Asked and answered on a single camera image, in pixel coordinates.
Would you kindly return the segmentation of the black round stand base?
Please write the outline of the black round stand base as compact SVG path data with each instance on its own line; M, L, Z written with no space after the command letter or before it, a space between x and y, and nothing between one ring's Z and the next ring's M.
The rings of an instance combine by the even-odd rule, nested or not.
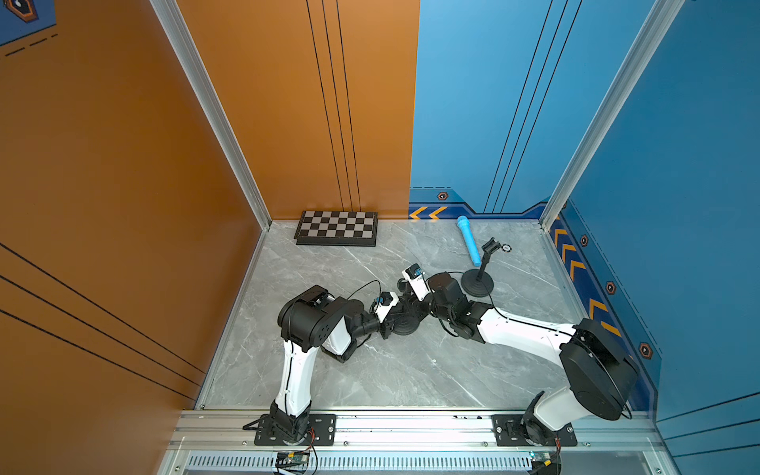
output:
M469 269L460 279L462 290L473 297L488 297L494 289L494 280L488 272L481 269Z

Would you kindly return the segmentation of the black stand pole with clip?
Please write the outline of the black stand pole with clip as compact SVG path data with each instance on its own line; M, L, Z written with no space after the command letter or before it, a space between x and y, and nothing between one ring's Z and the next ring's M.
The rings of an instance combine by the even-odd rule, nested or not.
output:
M491 260L492 255L496 253L497 251L500 251L502 249L502 243L500 241L496 241L494 237L491 237L485 245L482 247L483 255L481 257L481 264L476 276L476 279L478 281L481 281L483 277L487 274L486 268L488 263Z

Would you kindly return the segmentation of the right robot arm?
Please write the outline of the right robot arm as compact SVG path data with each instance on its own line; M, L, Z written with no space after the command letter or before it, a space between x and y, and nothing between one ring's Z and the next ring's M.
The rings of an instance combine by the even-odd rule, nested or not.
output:
M564 386L538 393L518 422L520 436L530 445L553 445L562 431L586 417L617 421L633 415L629 397L639 369L602 322L586 318L572 326L516 316L468 300L448 272L430 278L404 272L403 279L425 312L455 336L516 348L564 370Z

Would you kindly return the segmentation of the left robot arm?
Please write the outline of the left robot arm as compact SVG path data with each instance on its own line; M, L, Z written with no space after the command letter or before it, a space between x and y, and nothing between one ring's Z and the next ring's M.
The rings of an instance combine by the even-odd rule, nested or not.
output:
M287 445L302 443L308 437L318 353L324 350L346 361L358 349L360 338L389 332L390 313L399 308L400 298L394 292L382 292L366 310L362 302L335 297L319 285L286 303L277 318L284 363L280 388L270 406L269 433Z

